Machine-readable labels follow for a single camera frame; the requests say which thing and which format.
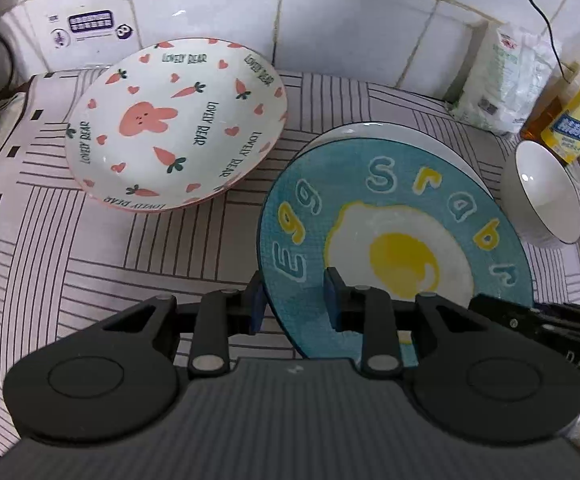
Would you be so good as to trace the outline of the blue egg plate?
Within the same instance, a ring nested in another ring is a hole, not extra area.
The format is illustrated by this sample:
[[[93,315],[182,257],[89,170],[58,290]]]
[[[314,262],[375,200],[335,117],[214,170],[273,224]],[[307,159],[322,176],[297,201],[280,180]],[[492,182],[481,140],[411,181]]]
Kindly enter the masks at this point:
[[[258,220],[258,265],[280,326],[307,358],[362,351],[359,334],[330,324],[330,266],[345,284],[395,300],[533,302],[528,259],[495,200],[441,157],[390,140],[335,140],[293,159]]]

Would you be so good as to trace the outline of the white plate with sun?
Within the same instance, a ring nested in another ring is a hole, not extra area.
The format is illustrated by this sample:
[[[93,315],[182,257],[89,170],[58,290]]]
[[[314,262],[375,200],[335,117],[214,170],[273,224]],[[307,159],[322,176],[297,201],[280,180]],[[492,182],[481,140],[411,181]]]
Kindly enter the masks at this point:
[[[466,176],[470,177],[474,182],[480,185],[488,195],[491,195],[488,187],[472,167],[445,144],[433,139],[432,136],[428,136],[427,134],[413,128],[389,124],[388,122],[356,122],[355,124],[334,128],[311,141],[309,144],[306,144],[304,148],[296,154],[296,157],[314,150],[314,148],[318,148],[322,144],[342,139],[360,138],[390,140],[427,151],[455,166]]]

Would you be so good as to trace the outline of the white carrot bunny plate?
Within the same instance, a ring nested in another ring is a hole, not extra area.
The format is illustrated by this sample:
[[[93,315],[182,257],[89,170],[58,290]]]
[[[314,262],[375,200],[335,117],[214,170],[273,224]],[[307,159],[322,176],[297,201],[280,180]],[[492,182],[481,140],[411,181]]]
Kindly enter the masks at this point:
[[[287,119],[284,82],[262,55],[214,38],[166,40],[85,90],[68,119],[66,163],[108,206],[188,207],[255,169]]]

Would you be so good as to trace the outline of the large white ribbed bowl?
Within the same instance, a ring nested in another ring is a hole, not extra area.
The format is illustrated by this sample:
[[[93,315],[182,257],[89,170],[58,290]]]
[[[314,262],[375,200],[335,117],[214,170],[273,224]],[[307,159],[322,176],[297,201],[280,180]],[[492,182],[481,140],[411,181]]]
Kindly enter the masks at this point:
[[[580,239],[575,187],[547,148],[522,141],[506,159],[500,195],[519,237],[539,248],[560,249]]]

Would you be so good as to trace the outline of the striped table mat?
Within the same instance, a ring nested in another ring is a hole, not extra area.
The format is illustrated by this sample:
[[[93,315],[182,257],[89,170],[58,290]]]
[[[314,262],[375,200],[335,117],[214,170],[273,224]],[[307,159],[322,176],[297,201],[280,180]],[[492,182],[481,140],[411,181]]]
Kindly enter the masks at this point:
[[[388,122],[449,148],[491,196],[502,190],[516,136],[456,122],[440,101],[354,79],[283,73],[284,132],[236,186],[162,214],[132,214],[89,197],[64,141],[96,70],[33,78],[0,107],[0,454],[19,435],[2,397],[13,364],[32,351],[150,297],[192,304],[241,288],[258,268],[258,219],[277,177],[308,144],[354,122]]]

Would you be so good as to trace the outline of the yellow label cooking wine bottle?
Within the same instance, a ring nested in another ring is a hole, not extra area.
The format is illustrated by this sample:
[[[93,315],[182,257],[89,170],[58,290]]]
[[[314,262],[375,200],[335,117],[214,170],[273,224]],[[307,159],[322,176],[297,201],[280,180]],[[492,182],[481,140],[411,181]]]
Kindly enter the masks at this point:
[[[563,166],[580,156],[580,62],[570,79],[553,79],[521,128],[523,140],[542,144]]]

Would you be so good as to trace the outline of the white salt bag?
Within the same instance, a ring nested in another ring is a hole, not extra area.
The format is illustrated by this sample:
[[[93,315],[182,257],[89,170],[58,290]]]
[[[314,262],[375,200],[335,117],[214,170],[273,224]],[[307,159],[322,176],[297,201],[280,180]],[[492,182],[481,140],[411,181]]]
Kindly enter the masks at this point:
[[[450,114],[496,136],[518,133],[557,66],[562,43],[510,24],[488,24]]]

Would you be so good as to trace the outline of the wall sticker label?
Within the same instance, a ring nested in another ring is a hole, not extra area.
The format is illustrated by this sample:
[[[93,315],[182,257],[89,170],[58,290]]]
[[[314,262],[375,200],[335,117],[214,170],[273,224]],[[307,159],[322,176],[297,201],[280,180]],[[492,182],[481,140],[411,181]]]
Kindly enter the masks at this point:
[[[73,12],[66,15],[50,14],[47,17],[49,35],[56,49],[64,49],[79,42],[108,39],[127,40],[134,36],[133,26],[118,21],[110,9]]]

